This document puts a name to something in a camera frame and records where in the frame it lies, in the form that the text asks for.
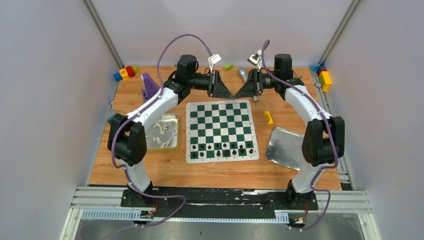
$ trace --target gray floor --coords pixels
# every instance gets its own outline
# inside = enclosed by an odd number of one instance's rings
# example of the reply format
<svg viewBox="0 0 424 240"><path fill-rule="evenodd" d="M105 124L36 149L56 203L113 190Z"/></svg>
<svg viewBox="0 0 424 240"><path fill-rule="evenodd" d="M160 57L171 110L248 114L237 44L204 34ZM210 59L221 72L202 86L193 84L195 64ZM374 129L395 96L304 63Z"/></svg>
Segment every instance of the gray floor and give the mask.
<svg viewBox="0 0 424 240"><path fill-rule="evenodd" d="M314 223L318 214L308 214L308 222ZM100 240L114 231L131 225L123 220L82 220L81 239ZM142 229L130 228L107 238L108 240L363 240L357 214L327 214L319 225L309 231L288 230L285 224L275 223L207 223L165 222Z"/></svg>

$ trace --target white wall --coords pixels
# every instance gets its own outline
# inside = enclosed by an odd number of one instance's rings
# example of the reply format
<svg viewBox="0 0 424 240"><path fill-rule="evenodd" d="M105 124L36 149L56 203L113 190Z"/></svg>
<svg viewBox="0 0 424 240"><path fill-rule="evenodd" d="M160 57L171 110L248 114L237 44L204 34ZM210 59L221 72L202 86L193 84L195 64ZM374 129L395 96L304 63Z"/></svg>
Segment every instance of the white wall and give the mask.
<svg viewBox="0 0 424 240"><path fill-rule="evenodd" d="M345 154L385 240L422 239L424 2L365 0L330 54Z"/></svg>
<svg viewBox="0 0 424 240"><path fill-rule="evenodd" d="M178 35L200 36L225 65L246 59L271 40L266 59L292 55L294 65L316 64L351 0L93 0L94 6L127 65L155 65L164 47ZM174 65L193 54L207 65L196 39L181 39L162 62Z"/></svg>
<svg viewBox="0 0 424 240"><path fill-rule="evenodd" d="M0 239L59 238L116 83L84 4L0 3Z"/></svg>

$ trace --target yellow block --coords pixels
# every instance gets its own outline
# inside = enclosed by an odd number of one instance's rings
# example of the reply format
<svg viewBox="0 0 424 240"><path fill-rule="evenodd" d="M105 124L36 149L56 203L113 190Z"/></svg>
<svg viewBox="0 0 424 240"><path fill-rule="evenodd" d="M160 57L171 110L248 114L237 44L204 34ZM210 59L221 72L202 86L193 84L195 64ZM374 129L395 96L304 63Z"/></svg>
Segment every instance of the yellow block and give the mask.
<svg viewBox="0 0 424 240"><path fill-rule="evenodd" d="M322 91L327 92L331 88L331 79L328 71L321 71L321 74L318 76L319 82L322 85Z"/></svg>
<svg viewBox="0 0 424 240"><path fill-rule="evenodd" d="M273 122L273 118L271 117L270 111L268 111L268 110L264 111L263 112L263 115L268 119L267 126L268 127L271 127L274 124L274 122Z"/></svg>
<svg viewBox="0 0 424 240"><path fill-rule="evenodd" d="M123 80L128 80L130 79L130 76L128 76L128 72L125 68L122 68L121 70L119 70L120 75L122 76Z"/></svg>

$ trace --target wooden tabletop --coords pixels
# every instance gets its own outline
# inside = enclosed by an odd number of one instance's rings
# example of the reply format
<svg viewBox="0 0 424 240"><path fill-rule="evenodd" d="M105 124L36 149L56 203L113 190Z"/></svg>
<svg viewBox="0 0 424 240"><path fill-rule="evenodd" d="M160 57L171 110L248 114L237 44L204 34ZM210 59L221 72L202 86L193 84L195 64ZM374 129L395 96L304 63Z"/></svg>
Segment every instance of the wooden tabletop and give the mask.
<svg viewBox="0 0 424 240"><path fill-rule="evenodd" d="M174 66L161 66L160 74L164 81ZM233 93L242 87L243 81L237 75L237 67L229 71L221 70L224 84ZM112 108L126 115L144 101L141 94L142 73L149 73L159 83L155 66L140 66L136 77L119 83ZM309 93L317 99L313 80L308 68L294 68L295 74L301 77ZM273 126L283 127L304 134L306 126L300 116L286 101L273 90L266 89L259 96L259 102L250 99L256 138L259 147L259 160L230 161L212 163L186 163L186 104L194 102L220 101L210 98L205 91L191 90L191 94L177 107L168 113L178 114L181 121L179 151L175 153L152 153L144 158L147 174L154 186L214 187L214 188L257 188L286 189L287 183L296 174L296 170L270 162L265 158L272 127L267 126L264 111L269 110L274 121ZM89 178L90 184L127 184L124 171L115 169L111 162L111 152L107 149L109 124L106 125L100 147ZM335 169L327 169L316 186L318 188L341 190L338 174Z"/></svg>

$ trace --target green and white chessboard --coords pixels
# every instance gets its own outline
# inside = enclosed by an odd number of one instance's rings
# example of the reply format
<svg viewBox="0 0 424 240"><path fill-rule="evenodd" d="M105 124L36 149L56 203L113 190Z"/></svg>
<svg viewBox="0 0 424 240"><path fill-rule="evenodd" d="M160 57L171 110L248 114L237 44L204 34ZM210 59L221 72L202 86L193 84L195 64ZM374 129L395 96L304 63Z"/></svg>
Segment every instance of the green and white chessboard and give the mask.
<svg viewBox="0 0 424 240"><path fill-rule="evenodd" d="M186 119L187 163L259 159L248 100L188 103Z"/></svg>

